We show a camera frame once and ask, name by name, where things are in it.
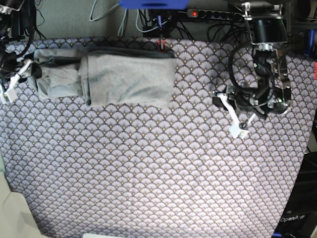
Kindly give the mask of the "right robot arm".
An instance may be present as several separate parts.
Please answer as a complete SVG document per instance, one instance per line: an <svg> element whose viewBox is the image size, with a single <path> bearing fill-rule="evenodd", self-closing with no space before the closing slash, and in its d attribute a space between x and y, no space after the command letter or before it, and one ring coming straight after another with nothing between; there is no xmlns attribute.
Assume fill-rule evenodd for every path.
<svg viewBox="0 0 317 238"><path fill-rule="evenodd" d="M14 102L15 86L28 77L39 78L41 69L32 54L27 54L38 31L36 6L33 0L2 0L0 2L0 101ZM8 52L6 45L28 38L19 53Z"/></svg>

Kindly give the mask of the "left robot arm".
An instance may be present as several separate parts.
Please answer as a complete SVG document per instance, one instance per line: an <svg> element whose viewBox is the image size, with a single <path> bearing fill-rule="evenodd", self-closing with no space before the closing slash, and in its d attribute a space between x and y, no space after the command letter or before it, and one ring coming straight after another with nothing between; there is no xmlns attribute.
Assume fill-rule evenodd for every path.
<svg viewBox="0 0 317 238"><path fill-rule="evenodd" d="M249 42L237 46L228 58L232 85L223 92L213 92L216 105L226 109L232 119L229 132L233 138L245 138L255 117L266 119L272 113L285 114L291 105L291 82L286 62L287 31L283 22L283 0L231 0L241 6ZM253 67L258 86L241 86L233 71L234 57L244 47L252 46Z"/></svg>

